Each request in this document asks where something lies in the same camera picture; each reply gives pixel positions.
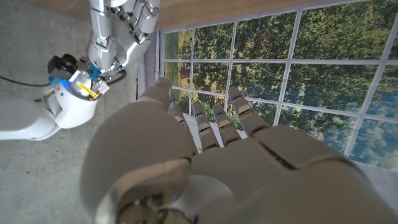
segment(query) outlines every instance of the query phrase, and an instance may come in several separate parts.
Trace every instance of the white window mullion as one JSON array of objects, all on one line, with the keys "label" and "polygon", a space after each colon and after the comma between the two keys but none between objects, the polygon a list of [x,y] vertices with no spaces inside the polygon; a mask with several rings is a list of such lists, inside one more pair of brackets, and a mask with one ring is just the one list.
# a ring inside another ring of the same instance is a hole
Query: white window mullion
[{"label": "white window mullion", "polygon": [[165,53],[166,53],[166,35],[164,31],[160,32],[160,72],[159,72],[159,77],[165,77]]},{"label": "white window mullion", "polygon": [[215,93],[215,92],[204,91],[204,90],[191,90],[191,91],[193,93],[202,93],[202,94],[207,94],[207,95],[226,97],[225,93]]},{"label": "white window mullion", "polygon": [[[288,59],[164,59],[164,62],[200,62],[200,63],[287,63]],[[292,59],[292,64],[302,65],[379,65],[381,60],[356,59]],[[398,65],[398,60],[388,60],[386,65]]]},{"label": "white window mullion", "polygon": [[392,124],[398,124],[398,119],[397,118],[387,118],[387,117],[377,116],[377,115],[366,114],[364,116],[364,119],[373,119],[373,120],[376,120],[376,121],[382,121],[382,122],[388,122],[388,123],[392,123]]},{"label": "white window mullion", "polygon": [[190,83],[189,83],[189,115],[192,114],[192,83],[193,83],[193,47],[195,46],[195,29],[192,29],[192,43],[191,43],[191,67],[190,67]]},{"label": "white window mullion", "polygon": [[369,90],[366,93],[365,100],[363,101],[361,111],[359,112],[360,116],[356,120],[354,128],[353,128],[353,130],[351,132],[351,135],[349,137],[349,142],[348,142],[347,147],[346,147],[346,149],[344,151],[344,155],[346,157],[349,157],[349,155],[351,154],[351,151],[354,148],[355,140],[358,137],[359,129],[362,126],[363,119],[366,116],[366,112],[367,112],[367,110],[369,108],[369,105],[371,104],[373,95],[376,92],[376,88],[379,85],[379,82],[380,82],[380,79],[381,79],[381,77],[383,75],[384,69],[386,68],[388,57],[390,55],[392,45],[394,44],[394,39],[396,37],[397,31],[398,31],[398,14],[396,14],[396,18],[394,20],[394,24],[392,25],[392,29],[391,29],[390,34],[388,36],[386,45],[384,46],[383,54],[382,54],[382,57],[381,57],[381,63],[379,64],[379,66],[378,66],[378,68],[376,70],[376,74],[373,77],[373,80],[372,80],[372,83],[371,83],[371,85],[369,87]]},{"label": "white window mullion", "polygon": [[224,102],[224,111],[227,113],[228,110],[228,91],[229,91],[229,86],[231,84],[231,74],[232,74],[232,60],[234,59],[234,47],[235,47],[235,38],[236,38],[236,27],[238,25],[238,22],[234,22],[234,28],[233,28],[233,33],[232,33],[232,42],[231,42],[231,53],[229,56],[229,67],[228,67],[228,79],[226,81],[226,98]]},{"label": "white window mullion", "polygon": [[321,112],[321,113],[359,117],[359,113],[351,112],[351,111],[340,111],[340,110],[333,110],[333,109],[327,109],[327,108],[319,108],[316,106],[298,105],[298,104],[294,104],[294,103],[282,103],[282,106],[289,106],[289,107],[293,107],[293,108],[299,108],[302,110],[316,111],[316,112]]},{"label": "white window mullion", "polygon": [[300,26],[300,20],[301,20],[301,15],[302,15],[302,10],[298,10],[296,14],[296,20],[294,22],[294,28],[293,28],[293,33],[292,33],[292,40],[290,41],[290,48],[289,48],[289,54],[287,56],[287,63],[285,65],[285,72],[284,72],[284,77],[282,80],[282,87],[280,88],[280,94],[279,94],[279,104],[276,109],[276,114],[275,114],[275,119],[274,119],[274,126],[278,125],[279,122],[279,117],[280,117],[280,111],[282,109],[282,102],[284,101],[285,97],[285,91],[286,91],[286,86],[287,86],[287,80],[289,79],[289,72],[290,72],[290,64],[293,58],[293,53],[294,53],[294,48],[297,40],[297,34],[299,32],[299,26]]}]

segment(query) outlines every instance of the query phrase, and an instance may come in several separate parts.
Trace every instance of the concrete floor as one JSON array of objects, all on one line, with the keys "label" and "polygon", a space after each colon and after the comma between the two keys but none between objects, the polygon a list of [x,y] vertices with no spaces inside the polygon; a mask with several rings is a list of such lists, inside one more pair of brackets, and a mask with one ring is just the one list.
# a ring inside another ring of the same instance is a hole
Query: concrete floor
[{"label": "concrete floor", "polygon": [[[0,9],[0,75],[27,83],[47,82],[53,55],[85,54],[89,23],[4,0]],[[84,223],[78,179],[88,143],[111,114],[136,99],[137,67],[127,71],[98,103],[94,118],[48,140],[0,141],[1,223]],[[34,99],[40,88],[0,80],[0,100]]]}]

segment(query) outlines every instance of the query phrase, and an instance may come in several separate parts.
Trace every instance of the green foliage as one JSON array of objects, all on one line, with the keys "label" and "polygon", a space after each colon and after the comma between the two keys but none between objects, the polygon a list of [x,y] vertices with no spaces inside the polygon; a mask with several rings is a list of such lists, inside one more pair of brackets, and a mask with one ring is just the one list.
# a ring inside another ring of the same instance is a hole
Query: green foliage
[{"label": "green foliage", "polygon": [[194,63],[193,88],[225,93],[228,66],[228,63]]},{"label": "green foliage", "polygon": [[183,113],[189,114],[189,92],[185,90],[172,90]]},{"label": "green foliage", "polygon": [[195,29],[193,58],[226,59],[231,53],[233,23]]},{"label": "green foliage", "polygon": [[166,62],[164,75],[170,80],[173,86],[189,88],[190,66],[191,63]]},{"label": "green foliage", "polygon": [[367,114],[398,118],[398,66],[387,66]]},{"label": "green foliage", "polygon": [[394,39],[389,59],[398,59],[398,36]]},{"label": "green foliage", "polygon": [[294,58],[379,59],[397,10],[379,0],[303,11]]},{"label": "green foliage", "polygon": [[182,30],[165,35],[166,59],[190,59],[192,30]]},{"label": "green foliage", "polygon": [[391,169],[398,166],[398,124],[365,119],[350,159]]},{"label": "green foliage", "polygon": [[334,110],[359,111],[376,66],[292,65],[285,102]]},{"label": "green foliage", "polygon": [[230,111],[228,110],[228,113],[226,114],[228,117],[229,121],[233,126],[235,126],[236,129],[243,131],[242,124],[239,121],[238,115],[235,113],[235,111]]},{"label": "green foliage", "polygon": [[287,58],[296,13],[238,22],[234,58]]},{"label": "green foliage", "polygon": [[274,125],[277,105],[253,101],[249,102],[249,104],[258,112],[259,116],[268,124],[268,126]]},{"label": "green foliage", "polygon": [[300,129],[310,136],[344,152],[355,119],[342,115],[282,107],[279,124]]},{"label": "green foliage", "polygon": [[278,100],[285,64],[234,63],[231,85],[247,97]]}]

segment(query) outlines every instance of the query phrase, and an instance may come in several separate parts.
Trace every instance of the window frame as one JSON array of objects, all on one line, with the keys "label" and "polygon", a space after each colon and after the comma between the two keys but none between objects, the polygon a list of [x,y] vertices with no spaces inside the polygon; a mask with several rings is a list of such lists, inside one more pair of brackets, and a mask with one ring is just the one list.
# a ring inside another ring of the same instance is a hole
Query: window frame
[{"label": "window frame", "polygon": [[[191,105],[192,105],[192,93],[197,92],[197,93],[204,93],[207,95],[216,95],[216,96],[222,96],[224,97],[224,110],[226,113],[228,112],[228,90],[229,86],[231,83],[231,73],[232,73],[232,68],[233,64],[235,62],[239,63],[284,63],[285,64],[285,71],[284,71],[284,76],[282,80],[282,87],[280,89],[279,93],[279,99],[276,100],[264,100],[260,98],[246,98],[248,101],[255,101],[255,102],[260,102],[260,103],[268,103],[268,104],[275,104],[277,105],[277,110],[274,118],[274,126],[278,125],[279,123],[279,118],[280,118],[280,112],[282,110],[283,106],[289,106],[289,107],[294,107],[294,108],[300,108],[304,110],[311,110],[311,111],[317,111],[321,113],[330,113],[330,114],[337,114],[337,115],[343,115],[343,116],[349,116],[349,117],[354,117],[356,118],[356,122],[353,126],[353,129],[351,130],[350,137],[348,139],[348,144],[346,146],[344,155],[346,157],[349,157],[351,154],[351,151],[354,148],[354,144],[356,141],[356,138],[358,137],[359,130],[362,126],[362,123],[364,119],[372,119],[376,121],[383,121],[383,122],[388,122],[388,123],[393,123],[393,124],[398,124],[398,119],[396,118],[387,118],[383,116],[378,116],[378,115],[371,115],[371,114],[366,114],[369,105],[371,104],[373,95],[376,92],[377,86],[381,80],[382,74],[384,73],[386,66],[388,65],[398,65],[398,60],[390,60],[389,55],[392,49],[392,46],[394,44],[395,37],[398,32],[398,13],[396,14],[394,23],[392,25],[390,34],[387,38],[387,41],[384,45],[384,50],[382,53],[382,57],[377,60],[318,60],[318,59],[293,59],[293,53],[295,49],[295,44],[297,41],[297,34],[299,32],[299,25],[301,21],[301,16],[302,12],[304,10],[308,9],[318,9],[318,8],[323,8],[323,7],[329,7],[329,6],[337,6],[341,4],[348,4],[348,3],[354,3],[354,2],[363,2],[366,0],[349,0],[349,1],[331,1],[331,0],[326,0],[326,1],[320,1],[320,2],[315,2],[311,4],[306,4],[303,6],[295,6],[291,8],[285,8],[285,9],[280,9],[277,11],[271,11],[271,12],[264,12],[260,14],[253,14],[245,17],[239,17],[239,18],[234,18],[234,19],[229,19],[229,20],[223,20],[223,21],[216,21],[216,22],[209,22],[206,24],[198,24],[194,26],[186,26],[186,27],[179,27],[175,29],[169,29],[169,30],[163,30],[160,32],[160,77],[164,77],[164,68],[165,68],[165,63],[166,62],[186,62],[186,63],[191,63],[190,65],[190,88],[181,88],[178,86],[173,86],[173,89],[176,90],[185,90],[189,91],[189,113],[192,113]],[[289,13],[289,12],[296,12],[296,18],[295,18],[295,24],[293,28],[293,33],[292,33],[292,38],[290,40],[290,48],[289,48],[289,54],[287,59],[234,59],[233,58],[233,53],[234,53],[234,43],[235,43],[235,37],[236,37],[236,28],[238,22],[241,21],[246,21],[246,20],[251,20],[251,19],[258,19],[261,17],[267,17],[267,16],[273,16],[273,15],[278,15],[278,14],[284,14],[284,13]],[[194,44],[195,44],[195,29],[201,28],[201,27],[207,27],[207,26],[215,26],[215,25],[220,25],[220,24],[225,24],[225,23],[232,23],[233,22],[233,34],[232,34],[232,42],[231,42],[231,53],[229,56],[229,59],[194,59],[193,54],[194,54]],[[165,59],[165,35],[171,32],[178,32],[180,30],[189,30],[192,29],[192,43],[191,43],[191,58],[190,59]],[[209,91],[202,91],[202,90],[195,90],[192,88],[193,85],[193,63],[229,63],[229,69],[228,69],[228,79],[227,79],[227,86],[226,86],[226,93],[213,93]],[[289,74],[290,74],[290,68],[292,64],[306,64],[306,65],[377,65],[376,72],[373,76],[372,82],[369,86],[369,89],[366,93],[365,99],[363,101],[362,107],[359,112],[351,112],[351,111],[340,111],[340,110],[333,110],[333,109],[327,109],[327,108],[318,108],[314,106],[305,106],[305,105],[298,105],[298,104],[293,104],[293,103],[286,103],[284,102],[284,97],[285,97],[285,91],[286,91],[286,86],[287,86],[287,81],[289,79]]]}]

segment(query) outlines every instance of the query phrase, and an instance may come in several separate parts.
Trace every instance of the window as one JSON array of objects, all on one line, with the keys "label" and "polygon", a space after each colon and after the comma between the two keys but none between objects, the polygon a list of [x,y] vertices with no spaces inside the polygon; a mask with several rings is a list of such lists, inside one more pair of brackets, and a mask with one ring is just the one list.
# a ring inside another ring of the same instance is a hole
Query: window
[{"label": "window", "polygon": [[269,124],[398,171],[398,2],[340,1],[162,32],[161,65],[183,112],[210,121],[237,86]]}]

